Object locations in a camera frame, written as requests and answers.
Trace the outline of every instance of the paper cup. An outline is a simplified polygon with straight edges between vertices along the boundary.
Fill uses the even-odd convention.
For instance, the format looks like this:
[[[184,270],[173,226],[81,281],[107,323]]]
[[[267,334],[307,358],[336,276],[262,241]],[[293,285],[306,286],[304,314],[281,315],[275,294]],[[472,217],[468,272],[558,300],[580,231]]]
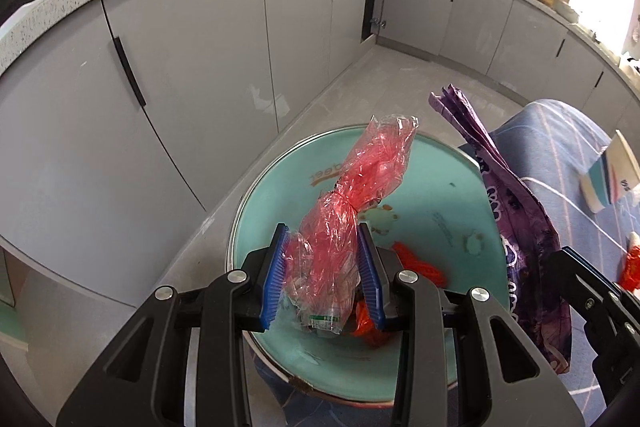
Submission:
[[[594,214],[618,201],[639,184],[638,160],[618,130],[589,172],[580,177],[582,193]]]

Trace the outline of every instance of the checkered tablecloth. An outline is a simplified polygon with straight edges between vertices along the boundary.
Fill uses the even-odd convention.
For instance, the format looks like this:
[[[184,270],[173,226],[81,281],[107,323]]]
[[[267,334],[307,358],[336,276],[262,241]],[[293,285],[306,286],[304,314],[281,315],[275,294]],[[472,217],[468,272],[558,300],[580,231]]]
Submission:
[[[544,205],[561,244],[573,247],[605,277],[617,280],[626,236],[640,229],[640,211],[627,197],[594,216],[578,183],[579,175],[609,143],[604,131],[569,105],[538,100],[491,136],[511,170]],[[583,324],[572,311],[571,371],[560,378],[582,410],[586,424],[591,425],[605,404],[591,370],[595,353],[585,338]],[[291,427],[387,427],[390,423],[390,410],[354,409],[309,397],[284,383],[259,360],[256,365]],[[457,409],[455,389],[449,392],[449,406],[454,412]]]

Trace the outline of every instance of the kitchen cabinet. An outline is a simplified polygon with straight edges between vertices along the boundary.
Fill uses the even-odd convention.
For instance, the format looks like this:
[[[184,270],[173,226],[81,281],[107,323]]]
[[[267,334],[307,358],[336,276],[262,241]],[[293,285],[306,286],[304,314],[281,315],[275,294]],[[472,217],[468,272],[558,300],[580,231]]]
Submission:
[[[333,0],[329,81],[348,68],[358,55],[365,0]]]
[[[380,36],[437,55],[453,0],[385,0]]]
[[[526,100],[547,98],[546,84],[561,51],[566,28],[522,0],[513,6],[487,72]]]
[[[282,130],[329,84],[332,0],[264,3],[276,115]]]
[[[631,92],[622,79],[608,66],[602,65],[602,76],[591,92],[582,112],[602,127],[609,136],[631,102]]]
[[[582,110],[607,67],[592,49],[570,32],[563,42],[546,81],[545,98],[560,100]]]
[[[453,0],[440,55],[486,74],[513,0]]]
[[[0,77],[0,150],[2,237],[130,305],[205,217],[122,73],[100,0]]]
[[[277,136],[264,0],[103,0],[146,114],[207,210]]]
[[[638,122],[640,122],[640,103],[634,97],[626,105],[615,129],[620,129],[636,158],[640,158],[640,125]]]

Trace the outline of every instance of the red plastic bag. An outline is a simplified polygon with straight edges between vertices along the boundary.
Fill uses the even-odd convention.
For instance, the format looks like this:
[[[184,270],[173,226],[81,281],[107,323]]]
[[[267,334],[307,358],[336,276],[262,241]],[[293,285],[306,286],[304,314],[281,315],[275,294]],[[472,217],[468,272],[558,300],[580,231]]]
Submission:
[[[356,303],[356,330],[351,333],[354,337],[361,337],[370,347],[384,346],[394,336],[393,333],[377,330],[369,317],[365,301]]]
[[[402,182],[418,128],[413,116],[372,118],[342,163],[334,190],[316,201],[285,252],[285,291],[305,326],[340,333],[360,279],[356,220]]]
[[[391,248],[398,254],[398,259],[405,270],[411,270],[427,277],[427,279],[433,282],[438,288],[447,286],[447,279],[440,270],[425,261],[420,261],[414,252],[409,250],[404,244],[396,241]]]

